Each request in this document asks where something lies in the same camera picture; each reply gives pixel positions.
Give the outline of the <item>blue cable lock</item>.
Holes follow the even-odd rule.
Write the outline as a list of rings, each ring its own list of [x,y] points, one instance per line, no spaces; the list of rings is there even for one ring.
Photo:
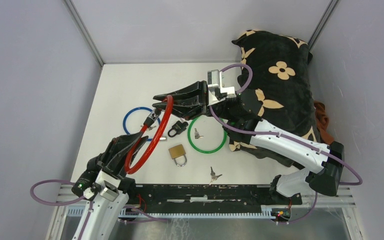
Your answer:
[[[142,110],[143,110],[143,111],[148,111],[148,112],[150,112],[150,113],[153,113],[153,112],[154,112],[154,110],[152,110],[152,109],[149,108],[149,107],[139,106],[139,107],[135,107],[135,108],[131,109],[131,110],[128,111],[128,112],[126,113],[126,115],[124,116],[124,118],[123,118],[123,120],[122,120],[122,127],[123,127],[124,132],[125,132],[127,135],[130,135],[130,132],[129,132],[129,130],[128,130],[128,128],[127,128],[127,124],[126,124],[126,123],[127,123],[127,119],[128,119],[128,117],[129,117],[132,113],[134,113],[134,112],[136,112],[136,111],[142,111]],[[157,120],[158,125],[160,125],[160,123],[161,123],[160,118],[157,117],[156,120]],[[159,140],[165,142],[165,141],[167,141],[168,139],[167,139],[167,136],[162,135],[162,136],[160,137]],[[147,139],[147,142],[151,142],[151,141],[152,141],[152,138],[148,138],[148,139]]]

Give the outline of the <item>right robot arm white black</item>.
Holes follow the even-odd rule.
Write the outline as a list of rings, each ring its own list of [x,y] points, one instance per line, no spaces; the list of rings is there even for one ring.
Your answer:
[[[259,116],[262,96],[251,89],[242,92],[218,83],[198,81],[170,93],[172,114],[185,120],[199,116],[214,117],[227,135],[241,147],[256,154],[292,160],[298,171],[274,178],[269,199],[282,204],[293,195],[312,190],[333,197],[337,194],[343,172],[344,147],[338,142],[325,144],[281,129]]]

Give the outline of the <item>silver keys of green lock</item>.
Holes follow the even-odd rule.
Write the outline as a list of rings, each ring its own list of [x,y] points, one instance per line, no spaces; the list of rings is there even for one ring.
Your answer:
[[[198,132],[197,128],[194,129],[194,138],[195,139],[201,139],[203,138],[204,136],[203,135],[200,135],[200,133]]]

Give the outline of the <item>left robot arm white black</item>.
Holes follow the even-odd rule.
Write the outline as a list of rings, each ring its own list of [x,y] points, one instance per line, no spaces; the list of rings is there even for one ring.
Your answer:
[[[137,198],[136,181],[127,177],[124,165],[135,143],[148,140],[139,133],[113,138],[105,151],[91,158],[71,191],[86,201],[75,240],[107,240],[122,208]]]

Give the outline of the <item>brass padlock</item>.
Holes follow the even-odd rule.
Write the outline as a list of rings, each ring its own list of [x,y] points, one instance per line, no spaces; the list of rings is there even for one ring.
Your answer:
[[[182,144],[178,144],[168,149],[171,159],[178,167],[184,167],[187,164],[186,151]]]

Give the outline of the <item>green cable lock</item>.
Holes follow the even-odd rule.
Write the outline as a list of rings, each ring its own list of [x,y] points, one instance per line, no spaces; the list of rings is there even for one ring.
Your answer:
[[[194,138],[195,128],[203,138]],[[199,117],[190,122],[187,129],[187,140],[195,151],[202,154],[214,154],[221,150],[227,142],[227,133],[215,120]]]

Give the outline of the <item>silver keys of red lock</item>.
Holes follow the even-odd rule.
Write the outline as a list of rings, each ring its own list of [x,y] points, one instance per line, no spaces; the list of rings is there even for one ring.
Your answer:
[[[150,124],[150,125],[147,127],[147,131],[152,131],[152,130],[155,129],[158,125],[159,125],[158,122],[154,122],[154,123]]]

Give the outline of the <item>red cable lock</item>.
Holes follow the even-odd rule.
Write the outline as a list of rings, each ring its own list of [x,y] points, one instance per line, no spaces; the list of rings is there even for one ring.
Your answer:
[[[164,130],[166,129],[168,121],[170,119],[173,101],[174,100],[173,100],[171,95],[167,96],[162,101],[162,103],[163,104],[165,103],[166,106],[164,109],[164,115],[162,117],[161,123],[160,123],[154,137],[152,138],[152,141],[149,143],[149,145],[146,148],[146,150],[144,151],[143,155],[140,157],[140,159],[137,161],[137,163],[134,166],[131,166],[131,163],[134,159],[134,155],[136,153],[136,150],[139,149],[139,142],[137,142],[133,146],[133,148],[128,152],[128,154],[126,156],[125,164],[124,164],[124,170],[127,174],[131,175],[131,174],[136,173],[145,164],[145,162],[148,160],[148,158],[150,157],[152,152],[155,150],[157,144],[160,141],[160,137],[164,133]]]

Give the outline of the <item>black padlock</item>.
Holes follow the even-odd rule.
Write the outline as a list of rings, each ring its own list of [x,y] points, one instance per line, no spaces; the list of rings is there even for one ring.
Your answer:
[[[167,135],[170,138],[174,138],[177,135],[180,135],[188,128],[189,123],[182,119],[176,121],[171,128],[168,130]]]

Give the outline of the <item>silver keys of brass padlock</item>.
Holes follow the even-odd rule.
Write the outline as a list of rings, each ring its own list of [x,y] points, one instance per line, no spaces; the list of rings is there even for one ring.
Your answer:
[[[210,167],[210,176],[211,176],[211,180],[210,180],[210,182],[209,182],[209,185],[211,186],[211,185],[214,183],[214,181],[216,181],[219,177],[222,176],[222,174],[217,175],[217,174],[214,172],[213,167],[211,166],[211,167]]]

